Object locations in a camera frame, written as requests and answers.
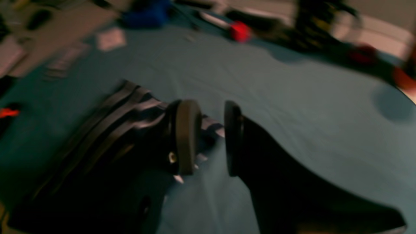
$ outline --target bed sheet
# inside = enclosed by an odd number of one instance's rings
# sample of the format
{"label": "bed sheet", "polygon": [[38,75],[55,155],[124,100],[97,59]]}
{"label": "bed sheet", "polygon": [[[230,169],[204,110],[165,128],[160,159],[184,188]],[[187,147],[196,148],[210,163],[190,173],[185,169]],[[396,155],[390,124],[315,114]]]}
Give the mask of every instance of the bed sheet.
{"label": "bed sheet", "polygon": [[[127,79],[165,102],[195,99],[220,122],[224,102],[237,102],[307,168],[398,208],[416,233],[416,109],[406,96],[276,45],[232,42],[207,25],[190,42],[186,24],[126,30],[127,46],[110,52],[90,38],[94,49],[68,78],[46,82],[40,66],[8,92],[0,106],[24,107],[0,141],[0,199],[12,207],[91,108]],[[158,233],[258,233],[248,189],[227,174],[224,141],[207,156],[169,191]]]}

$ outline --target gray fabric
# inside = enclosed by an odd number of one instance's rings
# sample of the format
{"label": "gray fabric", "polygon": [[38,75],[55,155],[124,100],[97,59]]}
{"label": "gray fabric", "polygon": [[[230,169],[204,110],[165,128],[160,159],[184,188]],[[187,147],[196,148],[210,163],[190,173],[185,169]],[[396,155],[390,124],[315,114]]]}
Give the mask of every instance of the gray fabric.
{"label": "gray fabric", "polygon": [[[189,42],[189,33],[172,25],[127,31],[127,47],[93,50],[67,79],[42,81],[44,68],[22,79],[0,101],[25,104],[0,142],[1,199],[12,206],[91,107],[124,78],[165,102],[196,99],[220,122],[224,102],[236,101],[306,167],[398,208],[407,233],[416,233],[416,109],[407,97],[278,46],[204,33]],[[258,233],[247,188],[226,172],[223,141],[199,168],[169,192],[158,233]]]}

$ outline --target paper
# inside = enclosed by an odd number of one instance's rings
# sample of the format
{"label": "paper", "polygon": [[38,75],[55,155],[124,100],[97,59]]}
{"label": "paper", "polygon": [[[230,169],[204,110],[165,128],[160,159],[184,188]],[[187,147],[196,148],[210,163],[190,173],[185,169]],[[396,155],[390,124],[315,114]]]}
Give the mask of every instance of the paper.
{"label": "paper", "polygon": [[114,27],[97,34],[98,49],[108,52],[127,45],[124,31]]}

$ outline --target blue cloth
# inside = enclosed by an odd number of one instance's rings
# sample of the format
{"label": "blue cloth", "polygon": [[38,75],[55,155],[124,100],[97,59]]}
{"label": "blue cloth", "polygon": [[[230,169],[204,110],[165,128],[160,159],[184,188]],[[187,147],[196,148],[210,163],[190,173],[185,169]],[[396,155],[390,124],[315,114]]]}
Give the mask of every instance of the blue cloth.
{"label": "blue cloth", "polygon": [[[31,185],[86,113],[120,78],[165,102],[196,99],[222,122],[226,100],[259,123],[310,170],[341,188],[400,210],[416,233],[416,109],[396,88],[261,41],[242,45],[201,23],[127,30],[128,45],[92,50],[56,82],[35,69],[0,101],[25,105],[0,141],[1,200],[9,206]],[[94,38],[87,40],[95,45]],[[160,234],[258,233],[248,189],[226,171],[220,140],[199,170],[168,193]]]}

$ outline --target red object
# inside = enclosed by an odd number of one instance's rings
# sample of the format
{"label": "red object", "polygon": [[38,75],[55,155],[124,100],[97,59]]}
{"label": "red object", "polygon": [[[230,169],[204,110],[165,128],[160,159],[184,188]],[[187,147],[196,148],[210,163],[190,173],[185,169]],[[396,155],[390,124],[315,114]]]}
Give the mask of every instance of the red object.
{"label": "red object", "polygon": [[12,110],[10,108],[3,108],[0,110],[0,119],[1,118],[5,118],[7,116],[18,116],[19,115],[19,110]]}
{"label": "red object", "polygon": [[401,68],[395,67],[393,71],[393,79],[396,86],[406,90],[416,90],[416,80],[407,75]]}
{"label": "red object", "polygon": [[230,33],[231,37],[238,42],[247,42],[250,39],[250,28],[240,21],[231,24]]}
{"label": "red object", "polygon": [[374,65],[378,60],[377,49],[370,45],[359,45],[351,49],[348,57],[360,65]]}

